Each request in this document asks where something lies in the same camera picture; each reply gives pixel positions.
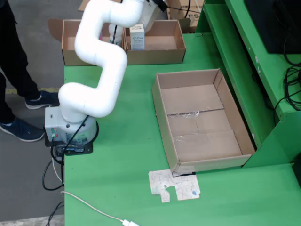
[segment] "small white box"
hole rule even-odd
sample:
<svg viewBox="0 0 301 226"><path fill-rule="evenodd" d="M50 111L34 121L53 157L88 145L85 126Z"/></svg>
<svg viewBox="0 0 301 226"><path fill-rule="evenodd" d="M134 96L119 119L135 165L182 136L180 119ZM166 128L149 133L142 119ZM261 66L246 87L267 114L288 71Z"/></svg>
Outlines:
<svg viewBox="0 0 301 226"><path fill-rule="evenodd" d="M144 50L144 28L143 24L130 27L131 49Z"/></svg>

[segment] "white cable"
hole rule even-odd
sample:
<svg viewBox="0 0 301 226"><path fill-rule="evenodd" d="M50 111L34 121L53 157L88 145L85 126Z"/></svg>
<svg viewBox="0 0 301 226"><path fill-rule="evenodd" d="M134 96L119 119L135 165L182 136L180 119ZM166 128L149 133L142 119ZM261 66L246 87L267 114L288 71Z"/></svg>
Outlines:
<svg viewBox="0 0 301 226"><path fill-rule="evenodd" d="M71 195L72 197L74 197L74 198L76 198L77 200L81 201L82 203L86 204L88 207L94 209L95 211L97 211L97 212L99 212L99 213L101 213L101 214L103 214L103 215L105 215L105 216L107 216L107 217L110 217L110 218L112 218L112 219L119 220L121 223L123 223L123 220L121 220L121 219L119 219L119 218L116 218L116 217L113 217L113 216L111 216L111 215L109 215L109 214L106 214L106 213L104 213L104 212L101 212L100 210L98 210L98 209L96 209L95 207L91 206L89 203L85 202L84 200L82 200L81 198L77 197L76 195L73 195L73 194L71 194L71 193L69 193L69 192L64 192L64 191L62 191L61 194L68 194L68 195Z"/></svg>
<svg viewBox="0 0 301 226"><path fill-rule="evenodd" d="M57 178L62 182L62 179L58 176L57 172L56 172L56 169L55 169L55 161L54 159L52 158L52 165L53 165L53 170L55 171L55 174L57 176Z"/></svg>
<svg viewBox="0 0 301 226"><path fill-rule="evenodd" d="M138 224L136 224L136 223L133 222L133 221L130 222L130 221L128 221L128 220L121 220L121 219L119 219L119 218L113 217L113 216L111 216L111 215L109 215L109 214L106 214L106 213L104 213L104 212L101 212L100 210L96 209L95 207L93 207L93 206L91 206L89 203L87 203L86 201L82 200L81 198L77 197L77 196L74 195L74 194L71 194L70 192L64 192L64 191L62 191L62 192L61 192L61 195L62 195L63 197L64 197L64 194L71 195L72 197L74 197L74 198L76 198L77 200L81 201L82 203L86 204L88 207L94 209L94 210L97 211L98 213L101 213L101 214L103 214L103 215L105 215L105 216L107 216L107 217L110 217L110 218L112 218L112 219L115 219L115 220L120 221L120 222L122 223L122 225L124 225L124 226L139 226Z"/></svg>
<svg viewBox="0 0 301 226"><path fill-rule="evenodd" d="M197 5L197 7L198 7L199 12L201 13L201 9L200 9L200 7L199 7L199 5L198 5L198 0L194 0L194 1L196 2L196 5Z"/></svg>

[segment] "puzzle-shaped paper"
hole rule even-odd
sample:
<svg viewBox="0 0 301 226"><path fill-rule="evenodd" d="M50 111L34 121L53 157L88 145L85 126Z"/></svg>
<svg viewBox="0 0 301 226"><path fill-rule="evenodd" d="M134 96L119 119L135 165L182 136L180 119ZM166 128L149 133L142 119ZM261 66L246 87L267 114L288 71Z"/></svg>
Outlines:
<svg viewBox="0 0 301 226"><path fill-rule="evenodd" d="M149 172L152 194L160 194L162 202L169 202L170 195L165 189L175 187L178 200L197 199L201 193L196 175L173 177L170 169Z"/></svg>

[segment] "empty cardboard box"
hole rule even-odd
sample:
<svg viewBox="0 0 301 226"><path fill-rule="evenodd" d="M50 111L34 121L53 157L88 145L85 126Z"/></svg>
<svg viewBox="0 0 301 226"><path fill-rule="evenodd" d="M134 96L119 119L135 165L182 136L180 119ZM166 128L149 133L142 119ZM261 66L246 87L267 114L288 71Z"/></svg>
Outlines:
<svg viewBox="0 0 301 226"><path fill-rule="evenodd" d="M56 18L48 19L48 28L52 37L62 42L63 60L66 66L90 65L83 62L76 55L74 42L79 29L80 20L61 20ZM103 41L110 42L109 24L104 23Z"/></svg>
<svg viewBox="0 0 301 226"><path fill-rule="evenodd" d="M124 30L129 65L180 64L186 45L177 20L157 20L145 34L145 50L131 50L129 28Z"/></svg>
<svg viewBox="0 0 301 226"><path fill-rule="evenodd" d="M159 73L152 92L173 173L242 166L254 154L219 69Z"/></svg>
<svg viewBox="0 0 301 226"><path fill-rule="evenodd" d="M189 0L167 0L166 3L168 6L182 9L177 10L174 8L167 8L167 16L169 20L179 20L183 33L192 33L196 31L200 17L200 13L198 12L202 10L204 0L192 0L190 4L191 11L188 13L186 18L185 15L187 12L186 10L188 10Z"/></svg>

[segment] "sneaker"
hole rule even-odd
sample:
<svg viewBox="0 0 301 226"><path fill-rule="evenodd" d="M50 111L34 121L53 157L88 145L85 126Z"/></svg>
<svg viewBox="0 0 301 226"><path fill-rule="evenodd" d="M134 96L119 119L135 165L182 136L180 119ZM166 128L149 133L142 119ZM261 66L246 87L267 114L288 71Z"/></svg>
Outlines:
<svg viewBox="0 0 301 226"><path fill-rule="evenodd" d="M29 125L18 118L15 118L10 126L0 123L0 129L25 142L38 141L44 136L44 131L42 129Z"/></svg>
<svg viewBox="0 0 301 226"><path fill-rule="evenodd" d="M48 93L41 91L41 96L37 100L25 100L25 105L30 110L42 107L59 106L58 93Z"/></svg>

